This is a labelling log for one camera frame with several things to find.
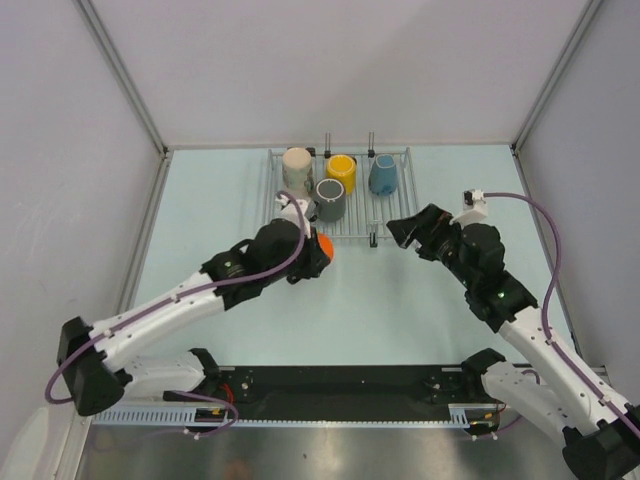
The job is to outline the orange cup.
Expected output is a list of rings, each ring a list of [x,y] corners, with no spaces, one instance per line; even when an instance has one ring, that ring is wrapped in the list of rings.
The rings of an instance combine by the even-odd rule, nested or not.
[[[317,234],[317,239],[323,253],[327,256],[329,262],[332,262],[334,259],[334,246],[331,239],[327,235],[321,233]]]

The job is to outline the grey cup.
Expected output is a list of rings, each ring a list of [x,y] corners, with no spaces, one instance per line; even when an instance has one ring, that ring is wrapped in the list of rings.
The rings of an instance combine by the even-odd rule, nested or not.
[[[333,223],[346,212],[346,190],[344,185],[333,178],[319,181],[309,202],[310,221]]]

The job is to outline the metal wire dish rack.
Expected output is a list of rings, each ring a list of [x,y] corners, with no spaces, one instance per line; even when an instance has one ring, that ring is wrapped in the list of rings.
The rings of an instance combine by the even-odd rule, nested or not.
[[[417,184],[411,149],[406,147],[379,147],[374,134],[369,134],[368,145],[362,148],[337,149],[331,145],[331,136],[325,136],[325,145],[311,150],[313,179],[318,182],[326,176],[330,154],[345,154],[357,161],[354,192],[347,196],[345,215],[335,222],[317,221],[319,232],[332,239],[347,242],[363,241],[375,248],[392,235],[386,223],[414,215],[418,211]],[[386,196],[376,195],[368,187],[368,179],[377,156],[390,156],[396,165],[397,187]]]

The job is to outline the yellow cup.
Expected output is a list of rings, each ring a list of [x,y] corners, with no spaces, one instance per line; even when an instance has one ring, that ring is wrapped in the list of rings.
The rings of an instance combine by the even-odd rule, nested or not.
[[[326,163],[327,178],[339,181],[347,195],[351,195],[356,187],[357,161],[345,154],[332,155]]]

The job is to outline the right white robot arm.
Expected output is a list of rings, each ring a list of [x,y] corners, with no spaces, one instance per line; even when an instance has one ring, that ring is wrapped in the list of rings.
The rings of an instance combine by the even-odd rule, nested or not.
[[[603,381],[543,320],[535,297],[504,265],[499,231],[466,207],[430,204],[387,227],[396,244],[440,262],[465,289],[471,312],[514,347],[539,378],[485,349],[462,364],[463,393],[512,407],[562,449],[578,479],[621,479],[639,466],[639,409]]]

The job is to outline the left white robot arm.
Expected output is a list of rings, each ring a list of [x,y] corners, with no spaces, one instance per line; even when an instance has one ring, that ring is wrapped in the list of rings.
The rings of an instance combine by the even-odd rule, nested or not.
[[[61,330],[59,377],[76,412],[92,416],[124,398],[205,401],[232,396],[207,349],[174,357],[145,358],[143,349],[190,323],[257,298],[270,285],[314,279],[330,265],[334,247],[315,228],[276,219],[214,255],[177,287],[109,319],[87,324],[81,317]]]

